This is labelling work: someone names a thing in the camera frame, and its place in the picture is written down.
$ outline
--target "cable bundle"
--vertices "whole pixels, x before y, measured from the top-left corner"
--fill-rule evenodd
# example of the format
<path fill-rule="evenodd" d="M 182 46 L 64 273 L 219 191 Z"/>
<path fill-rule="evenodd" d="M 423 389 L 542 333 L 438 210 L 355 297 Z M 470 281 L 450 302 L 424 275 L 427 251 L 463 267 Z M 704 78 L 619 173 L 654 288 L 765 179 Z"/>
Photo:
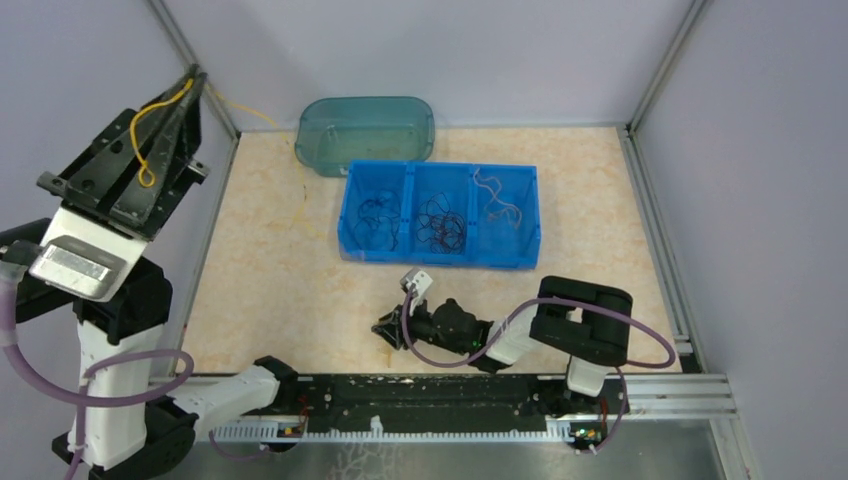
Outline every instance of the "cable bundle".
<path fill-rule="evenodd" d="M 433 195 L 418 207 L 416 239 L 432 253 L 462 253 L 465 248 L 465 217 L 451 210 L 448 197 Z"/>
<path fill-rule="evenodd" d="M 363 250 L 394 251 L 400 230 L 400 198 L 391 190 L 380 190 L 359 204 L 353 238 Z"/>

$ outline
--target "floor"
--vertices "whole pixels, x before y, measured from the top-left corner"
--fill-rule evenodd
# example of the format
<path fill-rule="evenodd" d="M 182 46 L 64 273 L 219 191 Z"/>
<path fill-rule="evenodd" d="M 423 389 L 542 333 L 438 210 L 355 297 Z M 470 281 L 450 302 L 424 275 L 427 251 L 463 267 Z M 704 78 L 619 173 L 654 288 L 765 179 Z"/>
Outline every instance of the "floor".
<path fill-rule="evenodd" d="M 410 266 L 341 260 L 336 223 L 345 179 L 300 166 L 293 143 L 288 133 L 241 138 L 185 334 L 196 371 L 239 371 L 273 355 L 302 373 L 444 373 L 370 332 L 403 300 L 398 280 Z M 559 275 L 628 291 L 634 318 L 671 339 L 615 129 L 439 130 L 429 161 L 536 165 L 543 229 L 535 270 L 427 268 L 433 305 L 451 297 L 496 320 L 534 297 L 541 278 Z M 641 332 L 630 338 L 630 359 L 665 358 Z M 458 359 L 420 349 L 435 360 Z M 561 373 L 567 360 L 544 347 L 507 371 Z"/>

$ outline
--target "yellow cable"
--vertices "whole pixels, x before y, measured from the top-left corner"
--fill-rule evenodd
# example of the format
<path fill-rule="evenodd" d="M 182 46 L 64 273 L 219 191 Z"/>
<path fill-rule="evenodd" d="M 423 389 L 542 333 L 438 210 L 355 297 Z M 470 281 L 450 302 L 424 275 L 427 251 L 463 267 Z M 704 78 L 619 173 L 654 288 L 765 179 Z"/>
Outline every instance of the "yellow cable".
<path fill-rule="evenodd" d="M 240 105 L 238 103 L 234 103 L 234 102 L 227 100 L 223 95 L 221 95 L 221 92 L 218 92 L 216 90 L 212 90 L 212 88 L 210 88 L 208 85 L 207 85 L 207 88 L 209 88 L 210 92 L 215 93 L 216 97 L 221 99 L 222 102 L 226 103 L 231 108 L 235 108 L 236 110 L 241 110 L 243 112 L 247 112 L 251 115 L 255 115 L 255 116 L 261 118 L 262 120 L 265 120 L 269 125 L 271 125 L 271 128 L 280 132 L 280 136 L 283 138 L 283 142 L 285 142 L 286 144 L 290 144 L 289 139 L 288 139 L 288 137 L 286 137 L 285 132 L 283 131 L 282 128 L 280 128 L 280 126 L 277 124 L 277 122 L 274 121 L 273 118 L 269 117 L 268 115 L 265 115 L 264 113 L 262 113 L 258 110 L 250 108 L 248 106 Z M 297 212 L 295 212 L 294 217 L 292 217 L 292 223 L 302 221 L 303 223 L 306 224 L 307 227 L 309 227 L 310 230 L 312 230 L 312 233 L 314 233 L 316 235 L 320 235 L 320 233 L 318 233 L 318 230 L 314 226 L 312 226 L 312 224 L 309 222 L 309 220 L 307 220 L 307 219 L 301 220 L 300 219 L 301 215 L 303 214 L 303 211 L 306 209 L 306 177 L 304 177 L 303 170 L 301 170 L 300 163 L 296 159 L 295 159 L 295 162 L 294 162 L 294 166 L 295 166 L 295 170 L 297 170 L 298 176 L 300 177 L 300 183 L 303 185 L 303 201 L 300 202 L 300 207 L 297 209 Z"/>
<path fill-rule="evenodd" d="M 138 163 L 141 164 L 141 169 L 138 171 L 138 183 L 140 183 L 141 186 L 144 188 L 150 188 L 153 186 L 153 184 L 156 183 L 156 175 L 154 175 L 153 171 L 150 170 L 150 164 L 147 162 L 147 160 L 144 159 L 144 157 L 141 156 L 141 152 L 138 149 L 138 138 L 136 138 L 135 135 L 136 124 L 139 120 L 141 120 L 141 117 L 147 115 L 153 110 L 156 110 L 157 108 L 167 107 L 168 105 L 183 98 L 183 95 L 188 92 L 192 84 L 194 84 L 194 79 L 189 78 L 185 86 L 179 92 L 174 94 L 173 97 L 169 98 L 168 100 L 165 100 L 164 102 L 153 103 L 142 108 L 138 113 L 135 114 L 133 119 L 130 120 L 130 142 L 132 143 L 133 151 L 135 151 L 135 156 L 136 158 L 138 158 Z M 150 179 L 149 182 L 145 181 L 145 173 L 147 173 L 147 178 Z"/>

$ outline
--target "white connector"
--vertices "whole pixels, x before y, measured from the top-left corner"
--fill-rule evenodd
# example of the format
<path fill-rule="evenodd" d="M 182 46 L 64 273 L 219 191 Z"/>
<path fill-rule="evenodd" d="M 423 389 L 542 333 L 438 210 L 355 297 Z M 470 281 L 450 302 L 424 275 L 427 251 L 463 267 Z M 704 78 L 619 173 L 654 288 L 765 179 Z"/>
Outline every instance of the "white connector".
<path fill-rule="evenodd" d="M 411 289 L 415 290 L 415 296 L 412 297 L 412 302 L 409 304 L 410 315 L 412 315 L 418 305 L 424 301 L 424 298 L 427 296 L 427 290 L 429 290 L 432 285 L 433 279 L 420 268 L 413 268 L 406 272 L 406 275 L 400 279 L 400 286 L 403 287 L 404 292 L 408 292 Z"/>

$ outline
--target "purple cable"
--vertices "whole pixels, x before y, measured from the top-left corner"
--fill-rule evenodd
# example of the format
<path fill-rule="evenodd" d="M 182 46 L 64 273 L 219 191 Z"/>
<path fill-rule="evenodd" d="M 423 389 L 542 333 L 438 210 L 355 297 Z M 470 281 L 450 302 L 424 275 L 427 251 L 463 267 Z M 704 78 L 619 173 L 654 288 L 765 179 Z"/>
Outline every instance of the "purple cable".
<path fill-rule="evenodd" d="M 91 380 L 94 378 L 95 374 L 103 370 L 106 367 L 111 367 L 113 365 L 120 365 L 122 363 L 129 362 L 137 362 L 139 360 L 150 360 L 153 358 L 178 358 L 185 363 L 185 369 L 183 369 L 182 373 L 180 373 L 176 378 L 166 383 L 165 386 L 170 387 L 173 391 L 180 385 L 186 382 L 188 378 L 191 376 L 192 372 L 194 372 L 194 360 L 191 358 L 186 352 L 182 350 L 150 350 L 147 352 L 138 352 L 138 353 L 124 353 L 121 355 L 115 355 L 114 357 L 109 357 L 107 359 L 101 360 L 99 362 L 94 363 L 90 367 L 88 367 L 83 373 L 83 378 Z M 85 383 L 80 385 L 79 394 L 83 396 L 88 395 L 88 385 L 89 383 Z M 76 436 L 74 438 L 74 443 L 77 446 L 85 445 L 85 416 L 86 416 L 86 407 L 83 405 L 77 405 L 77 428 L 76 428 Z M 68 473 L 65 475 L 65 480 L 71 480 L 74 477 L 74 473 L 76 472 L 77 467 L 82 460 L 83 448 L 78 448 L 74 450 L 74 457 L 71 459 L 71 465 L 68 467 Z"/>
<path fill-rule="evenodd" d="M 88 383 L 80 385 L 79 392 L 65 390 L 58 385 L 51 383 L 32 368 L 32 365 L 27 362 L 21 352 L 21 349 L 18 347 L 15 309 L 17 308 L 17 287 L 19 280 L 15 279 L 16 275 L 14 275 L 13 272 L 4 270 L 4 267 L 7 265 L 8 264 L 0 262 L 0 333 L 3 335 L 3 353 L 6 354 L 6 357 L 9 359 L 9 363 L 12 364 L 12 368 L 15 372 L 17 372 L 23 380 L 35 387 L 38 391 L 57 400 L 72 403 L 77 406 L 77 428 L 74 440 L 74 443 L 77 446 L 85 445 L 86 407 L 127 407 L 155 400 L 185 383 L 194 372 L 194 359 L 191 358 L 191 355 L 181 350 L 163 349 L 116 355 L 94 363 L 88 367 L 85 372 L 83 372 L 83 378 L 90 380 L 94 377 L 97 371 L 106 367 L 135 362 L 138 360 L 171 357 L 179 358 L 185 363 L 183 372 L 176 378 L 161 387 L 145 393 L 131 395 L 128 397 L 92 397 L 88 395 Z M 82 462 L 82 455 L 83 448 L 77 448 L 74 450 L 74 455 L 71 458 L 71 463 L 68 467 L 67 473 L 65 474 L 65 480 L 73 479 L 77 468 Z"/>
<path fill-rule="evenodd" d="M 584 302 L 578 302 L 578 301 L 575 301 L 575 300 L 566 300 L 566 299 L 562 299 L 562 298 L 532 298 L 532 299 L 527 300 L 526 302 L 522 303 L 521 305 L 519 305 L 518 308 L 516 308 L 512 313 L 510 313 L 509 316 L 506 318 L 506 320 L 504 320 L 504 323 L 501 325 L 501 327 L 498 329 L 498 331 L 495 332 L 494 335 L 492 335 L 492 339 L 490 341 L 488 341 L 486 343 L 486 345 L 484 345 L 483 348 L 481 348 L 479 351 L 477 351 L 474 355 L 471 355 L 464 360 L 460 360 L 458 362 L 453 362 L 453 363 L 436 362 L 434 360 L 430 360 L 429 358 L 425 357 L 421 352 L 419 352 L 415 348 L 415 345 L 412 343 L 412 338 L 409 336 L 409 327 L 407 325 L 407 316 L 409 314 L 409 304 L 412 301 L 412 298 L 413 298 L 414 295 L 415 295 L 414 289 L 410 288 L 409 291 L 406 294 L 406 299 L 403 302 L 403 308 L 401 310 L 401 316 L 400 316 L 400 325 L 401 325 L 401 330 L 403 331 L 403 339 L 404 339 L 404 341 L 406 341 L 406 344 L 409 346 L 409 350 L 412 351 L 412 353 L 416 357 L 418 357 L 419 360 L 421 360 L 422 362 L 424 362 L 428 365 L 433 365 L 434 367 L 441 367 L 441 368 L 463 367 L 463 366 L 468 365 L 471 362 L 477 360 L 478 358 L 485 355 L 486 352 L 490 348 L 492 348 L 492 345 L 494 345 L 495 342 L 498 341 L 500 336 L 507 329 L 507 327 L 509 327 L 509 324 L 512 323 L 512 321 L 515 319 L 515 317 L 518 316 L 519 313 L 521 313 L 522 311 L 524 311 L 524 309 L 526 309 L 526 308 L 528 308 L 532 305 L 540 305 L 540 304 L 562 305 L 562 306 L 565 306 L 565 307 L 582 308 L 583 310 L 588 310 L 590 312 L 598 313 L 600 315 L 606 315 L 607 317 L 613 318 L 613 319 L 618 320 L 620 322 L 624 322 L 624 323 L 626 323 L 626 324 L 628 324 L 632 327 L 635 327 L 638 330 L 641 330 L 642 332 L 645 332 L 651 338 L 653 338 L 654 340 L 659 342 L 660 345 L 662 345 L 663 348 L 665 349 L 666 353 L 668 353 L 668 360 L 661 362 L 661 363 L 646 363 L 646 362 L 636 362 L 636 361 L 628 360 L 627 363 L 629 365 L 634 365 L 634 366 L 637 366 L 637 367 L 644 367 L 644 368 L 655 368 L 655 369 L 668 368 L 668 367 L 674 365 L 674 359 L 677 358 L 677 355 L 674 351 L 674 347 L 671 346 L 671 344 L 668 342 L 668 340 L 664 339 L 662 337 L 662 335 L 660 335 L 659 333 L 657 333 L 655 330 L 651 329 L 647 325 L 639 322 L 638 320 L 634 320 L 634 319 L 628 317 L 627 315 L 618 313 L 616 311 L 613 311 L 613 310 L 610 310 L 610 309 L 607 309 L 607 308 L 599 307 L 597 305 L 592 305 L 590 303 L 584 303 Z M 619 409 L 619 411 L 618 411 L 618 418 L 615 419 L 615 422 L 612 424 L 612 427 L 610 427 L 609 434 L 607 434 L 607 436 L 604 437 L 603 440 L 601 440 L 601 443 L 598 444 L 597 447 L 595 447 L 594 451 L 593 450 L 582 450 L 582 451 L 580 451 L 581 453 L 594 453 L 596 455 L 598 453 L 600 453 L 601 450 L 606 448 L 606 446 L 609 444 L 609 441 L 615 436 L 616 432 L 618 432 L 619 426 L 621 425 L 621 419 L 622 419 L 622 417 L 624 417 L 624 413 L 627 409 L 627 401 L 628 401 L 627 382 L 624 380 L 624 372 L 622 372 L 621 369 L 618 368 L 618 367 L 614 367 L 614 368 L 615 368 L 616 373 L 618 373 L 618 376 L 621 377 L 622 398 L 621 398 L 621 409 Z"/>
<path fill-rule="evenodd" d="M 234 462 L 252 462 L 254 460 L 259 460 L 260 458 L 265 458 L 271 453 L 270 450 L 261 450 L 259 453 L 242 456 L 226 452 L 223 448 L 221 448 L 218 442 L 215 441 L 215 435 L 212 433 L 212 430 L 209 430 L 209 444 L 212 445 L 212 449 L 215 450 L 215 453 Z"/>
<path fill-rule="evenodd" d="M 504 320 L 503 324 L 498 329 L 498 331 L 496 331 L 495 334 L 492 335 L 492 338 L 488 342 L 486 342 L 486 345 L 484 345 L 483 348 L 481 348 L 480 350 L 475 352 L 473 355 L 471 355 L 468 358 L 465 358 L 463 360 L 460 360 L 458 362 L 451 362 L 451 363 L 437 362 L 435 360 L 430 360 L 429 358 L 425 357 L 421 352 L 419 352 L 418 349 L 415 348 L 415 344 L 412 342 L 412 337 L 409 336 L 409 326 L 407 325 L 407 321 L 408 321 L 407 317 L 409 316 L 409 304 L 412 301 L 412 298 L 413 298 L 414 295 L 415 295 L 414 288 L 410 288 L 409 291 L 406 293 L 406 299 L 403 301 L 403 307 L 401 309 L 401 314 L 400 314 L 400 327 L 401 327 L 401 330 L 403 331 L 403 339 L 406 342 L 407 346 L 409 346 L 409 350 L 416 357 L 418 357 L 419 360 L 421 360 L 422 362 L 424 362 L 428 365 L 432 365 L 434 367 L 457 368 L 457 367 L 464 367 L 466 365 L 469 365 L 471 362 L 473 362 L 473 361 L 477 360 L 478 358 L 482 357 L 483 355 L 485 355 L 486 352 L 488 352 L 489 349 L 492 348 L 492 345 L 494 345 L 495 342 L 498 341 L 498 339 L 501 337 L 503 332 L 509 327 L 509 325 L 512 323 L 512 321 L 515 320 L 515 317 L 517 317 L 519 313 L 523 312 L 526 308 L 529 308 L 533 305 L 541 305 L 541 304 L 561 305 L 561 306 L 564 306 L 564 307 L 572 307 L 572 308 L 582 308 L 583 310 L 588 310 L 590 312 L 594 312 L 594 313 L 597 313 L 597 314 L 600 314 L 600 315 L 605 315 L 605 316 L 610 317 L 612 319 L 618 320 L 619 322 L 624 322 L 624 323 L 636 328 L 637 330 L 641 330 L 642 332 L 645 332 L 646 334 L 648 334 L 651 338 L 653 338 L 654 340 L 659 342 L 660 345 L 662 345 L 663 348 L 665 349 L 666 353 L 668 353 L 668 360 L 661 362 L 661 363 L 645 363 L 645 362 L 636 362 L 636 361 L 628 360 L 627 363 L 629 365 L 633 365 L 633 366 L 636 366 L 636 367 L 644 367 L 644 368 L 655 368 L 655 369 L 668 368 L 668 367 L 674 365 L 674 359 L 677 358 L 677 355 L 674 352 L 674 347 L 671 346 L 671 344 L 668 342 L 668 340 L 664 339 L 662 337 L 662 335 L 660 335 L 659 333 L 657 333 L 656 331 L 654 331 L 653 329 L 651 329 L 647 325 L 643 324 L 642 322 L 639 322 L 638 320 L 634 320 L 634 319 L 628 317 L 627 315 L 618 313 L 618 312 L 616 312 L 614 310 L 610 310 L 608 308 L 599 307 L 597 305 L 592 305 L 591 303 L 578 302 L 576 300 L 566 300 L 564 298 L 531 298 L 530 300 L 527 300 L 526 302 L 519 305 L 518 308 L 513 310 L 513 312 L 510 313 L 508 317 L 506 317 L 506 320 Z"/>
<path fill-rule="evenodd" d="M 618 427 L 621 425 L 621 419 L 624 417 L 624 413 L 627 411 L 627 382 L 624 380 L 624 372 L 621 371 L 618 367 L 615 368 L 615 372 L 621 378 L 621 408 L 618 410 L 618 417 L 613 422 L 612 427 L 610 427 L 610 431 L 601 443 L 595 447 L 595 450 L 578 450 L 580 453 L 594 453 L 595 455 L 601 453 L 601 450 L 605 449 L 607 445 L 609 445 L 612 437 L 615 436 L 615 433 L 618 431 Z"/>

